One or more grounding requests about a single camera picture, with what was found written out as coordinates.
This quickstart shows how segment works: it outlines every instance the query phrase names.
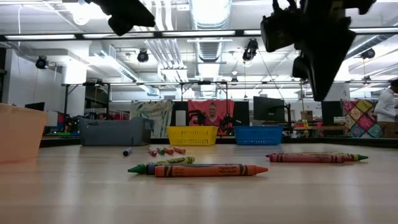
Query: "fabric banner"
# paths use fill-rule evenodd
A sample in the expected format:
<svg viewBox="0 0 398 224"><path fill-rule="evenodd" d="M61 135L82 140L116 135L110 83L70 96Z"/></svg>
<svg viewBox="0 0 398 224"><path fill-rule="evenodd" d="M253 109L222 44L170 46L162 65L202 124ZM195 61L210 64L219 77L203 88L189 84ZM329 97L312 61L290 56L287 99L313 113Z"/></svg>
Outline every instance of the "fabric banner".
<svg viewBox="0 0 398 224"><path fill-rule="evenodd" d="M220 126L220 122L227 114L226 100L188 100L188 114L190 126ZM233 117L234 101L228 100L228 113ZM218 129L218 135L226 135L225 131Z"/></svg>
<svg viewBox="0 0 398 224"><path fill-rule="evenodd" d="M377 100L344 101L348 135L354 138L381 138L382 129L376 122L374 108Z"/></svg>
<svg viewBox="0 0 398 224"><path fill-rule="evenodd" d="M172 121L173 101L132 102L130 119L141 117L155 121L152 138L166 138L167 126Z"/></svg>

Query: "blue crayon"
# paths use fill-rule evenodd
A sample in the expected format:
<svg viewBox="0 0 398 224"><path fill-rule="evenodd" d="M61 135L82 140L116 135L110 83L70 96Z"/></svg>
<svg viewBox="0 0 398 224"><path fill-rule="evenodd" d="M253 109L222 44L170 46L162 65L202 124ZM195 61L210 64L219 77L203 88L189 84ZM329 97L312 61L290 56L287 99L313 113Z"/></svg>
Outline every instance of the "blue crayon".
<svg viewBox="0 0 398 224"><path fill-rule="evenodd" d="M126 150L123 151L123 155L124 156L129 156L131 151L132 151L132 148L126 149Z"/></svg>
<svg viewBox="0 0 398 224"><path fill-rule="evenodd" d="M179 166L218 166L218 165L241 165L241 164L179 164ZM155 175L155 167L164 166L162 164L148 164L145 165L145 173L147 175Z"/></svg>

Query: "person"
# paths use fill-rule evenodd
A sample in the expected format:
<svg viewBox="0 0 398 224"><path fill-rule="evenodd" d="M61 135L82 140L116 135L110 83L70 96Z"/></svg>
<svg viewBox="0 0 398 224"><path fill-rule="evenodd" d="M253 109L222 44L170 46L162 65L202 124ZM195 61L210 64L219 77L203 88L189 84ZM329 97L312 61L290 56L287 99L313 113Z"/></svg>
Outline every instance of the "person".
<svg viewBox="0 0 398 224"><path fill-rule="evenodd" d="M215 103L210 103L208 116L205 120L206 126L220 126L221 118L217 116L217 106Z"/></svg>
<svg viewBox="0 0 398 224"><path fill-rule="evenodd" d="M398 114L395 109L394 94L398 93L398 79L391 81L390 88L385 89L374 109L377 123L382 129L383 138L398 138Z"/></svg>

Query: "gray plastic bin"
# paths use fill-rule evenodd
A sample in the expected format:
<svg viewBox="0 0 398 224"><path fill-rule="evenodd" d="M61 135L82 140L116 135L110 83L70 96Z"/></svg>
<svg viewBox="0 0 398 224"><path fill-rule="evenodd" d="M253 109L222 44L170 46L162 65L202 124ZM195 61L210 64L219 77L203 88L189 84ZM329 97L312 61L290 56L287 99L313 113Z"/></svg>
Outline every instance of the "gray plastic bin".
<svg viewBox="0 0 398 224"><path fill-rule="evenodd" d="M144 146L150 143L154 121L133 118L130 121L80 119L82 146Z"/></svg>

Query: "white shirt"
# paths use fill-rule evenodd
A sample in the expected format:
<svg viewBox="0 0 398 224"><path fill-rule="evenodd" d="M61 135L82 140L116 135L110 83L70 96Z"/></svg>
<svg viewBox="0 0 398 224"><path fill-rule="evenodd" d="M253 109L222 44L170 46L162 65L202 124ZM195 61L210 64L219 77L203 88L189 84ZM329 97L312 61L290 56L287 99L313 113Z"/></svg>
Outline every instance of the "white shirt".
<svg viewBox="0 0 398 224"><path fill-rule="evenodd" d="M394 108L394 91L390 88L384 90L374 109L377 114L377 121L395 122L396 110Z"/></svg>

